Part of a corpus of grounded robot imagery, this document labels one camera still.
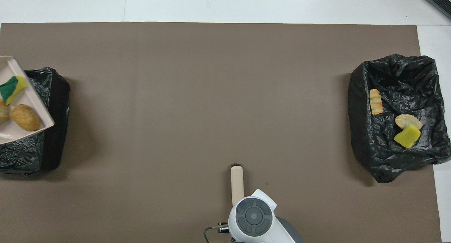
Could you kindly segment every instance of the square plate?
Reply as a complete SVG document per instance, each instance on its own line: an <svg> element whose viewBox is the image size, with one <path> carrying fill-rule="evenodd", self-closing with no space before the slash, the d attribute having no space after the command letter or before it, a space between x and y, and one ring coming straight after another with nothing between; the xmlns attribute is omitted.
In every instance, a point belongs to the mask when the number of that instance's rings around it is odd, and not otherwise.
<svg viewBox="0 0 451 243"><path fill-rule="evenodd" d="M34 85L29 81L16 59L11 56L0 56L0 84L6 83L12 76L23 76L27 82L27 88L19 92L13 102L9 105L10 112L19 104L28 105L33 108L41 119L41 126L37 131L30 132L22 129L13 120L9 119L5 123L0 124L0 144L35 135L55 124L47 111L47 108L34 89Z"/></svg>

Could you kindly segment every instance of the white tile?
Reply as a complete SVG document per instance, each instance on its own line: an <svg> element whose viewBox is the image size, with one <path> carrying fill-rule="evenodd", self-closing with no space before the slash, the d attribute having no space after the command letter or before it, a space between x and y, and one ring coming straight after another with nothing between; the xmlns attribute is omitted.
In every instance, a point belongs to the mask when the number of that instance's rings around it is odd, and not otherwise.
<svg viewBox="0 0 451 243"><path fill-rule="evenodd" d="M451 26L418 26L421 54L435 59L451 136ZM434 166L441 240L451 242L451 162Z"/></svg>
<svg viewBox="0 0 451 243"><path fill-rule="evenodd" d="M426 0L126 0L125 21L451 24Z"/></svg>
<svg viewBox="0 0 451 243"><path fill-rule="evenodd" d="M0 0L0 23L123 21L125 0Z"/></svg>

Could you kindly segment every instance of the brown table surface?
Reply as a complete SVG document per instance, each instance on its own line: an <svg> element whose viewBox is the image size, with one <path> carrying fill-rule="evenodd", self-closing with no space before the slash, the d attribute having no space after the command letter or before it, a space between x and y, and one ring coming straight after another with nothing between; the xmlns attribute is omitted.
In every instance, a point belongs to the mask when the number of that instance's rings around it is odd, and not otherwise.
<svg viewBox="0 0 451 243"><path fill-rule="evenodd" d="M352 153L350 72L394 53L415 26L2 24L0 55L72 91L61 166L0 176L0 241L204 242L232 163L307 243L441 241L432 166L378 184Z"/></svg>

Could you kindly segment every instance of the black bin liner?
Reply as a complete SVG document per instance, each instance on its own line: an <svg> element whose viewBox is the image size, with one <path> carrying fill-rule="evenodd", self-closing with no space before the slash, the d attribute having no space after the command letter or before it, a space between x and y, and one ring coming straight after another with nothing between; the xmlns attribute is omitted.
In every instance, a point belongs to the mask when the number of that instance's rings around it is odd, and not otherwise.
<svg viewBox="0 0 451 243"><path fill-rule="evenodd" d="M32 174L59 166L69 120L69 83L52 68L25 70L55 125L0 145L0 172Z"/></svg>
<svg viewBox="0 0 451 243"><path fill-rule="evenodd" d="M383 113L371 114L371 89L379 90ZM423 124L419 140L408 149L394 140L402 131L395 124L400 114L411 114ZM405 170L450 160L443 97L430 57L394 54L362 63L351 74L348 115L354 156L379 183L391 182Z"/></svg>

